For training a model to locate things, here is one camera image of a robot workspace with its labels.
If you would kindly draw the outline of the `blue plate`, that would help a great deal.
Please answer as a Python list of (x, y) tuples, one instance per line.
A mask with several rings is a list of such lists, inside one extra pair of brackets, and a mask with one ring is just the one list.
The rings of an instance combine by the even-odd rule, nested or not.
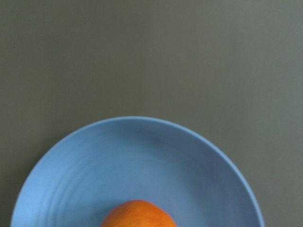
[(262, 227), (247, 181), (199, 134), (168, 121), (119, 117), (55, 144), (23, 184), (13, 227), (98, 227), (117, 205), (150, 201), (179, 227)]

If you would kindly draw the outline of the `orange fruit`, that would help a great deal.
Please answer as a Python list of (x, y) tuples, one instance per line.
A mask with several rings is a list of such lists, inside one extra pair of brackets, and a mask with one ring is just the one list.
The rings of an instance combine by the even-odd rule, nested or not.
[(175, 227), (173, 218), (158, 206), (132, 200), (116, 206), (100, 224), (102, 227)]

